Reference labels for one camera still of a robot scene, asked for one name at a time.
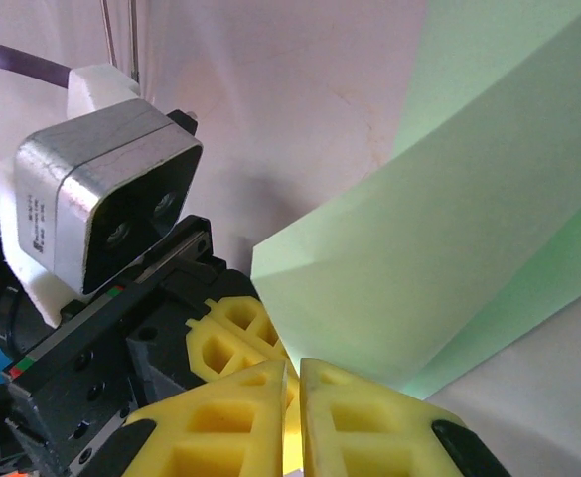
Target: green paper sheet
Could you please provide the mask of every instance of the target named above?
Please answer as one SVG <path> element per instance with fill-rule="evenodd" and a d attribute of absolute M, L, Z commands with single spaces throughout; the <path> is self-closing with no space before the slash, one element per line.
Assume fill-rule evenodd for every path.
<path fill-rule="evenodd" d="M 581 209 L 581 2 L 559 3 L 577 9 L 544 9 L 541 44 L 493 49 L 501 78 L 467 84 L 467 103 L 410 129 L 386 166 L 255 248 L 255 286 L 293 361 L 318 357 L 426 397 L 581 294 L 579 249 L 560 265 L 580 277 L 540 276 Z M 477 4 L 464 5 L 465 31 L 504 18 L 499 41 L 533 37 L 529 23 L 511 28 L 521 8 L 469 17 Z"/>

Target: metal rod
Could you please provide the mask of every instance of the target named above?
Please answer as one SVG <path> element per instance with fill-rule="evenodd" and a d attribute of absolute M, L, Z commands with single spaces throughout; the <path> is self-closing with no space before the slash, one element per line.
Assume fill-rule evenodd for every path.
<path fill-rule="evenodd" d="M 131 33 L 131 78 L 140 83 L 138 68 L 138 12 L 136 0 L 129 0 L 129 31 Z"/>
<path fill-rule="evenodd" d="M 102 7 L 102 23 L 104 23 L 104 37 L 107 40 L 109 62 L 118 68 L 118 61 L 115 59 L 115 50 L 113 48 L 113 33 L 111 31 L 111 19 L 109 18 L 109 3 L 107 0 L 100 0 L 100 6 Z"/>

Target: purple cable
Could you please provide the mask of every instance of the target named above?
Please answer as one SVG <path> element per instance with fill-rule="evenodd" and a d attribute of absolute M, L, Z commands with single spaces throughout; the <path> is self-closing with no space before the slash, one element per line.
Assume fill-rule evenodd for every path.
<path fill-rule="evenodd" d="M 0 69 L 64 88 L 68 87 L 70 77 L 70 68 L 64 65 L 3 45 L 0 45 Z"/>

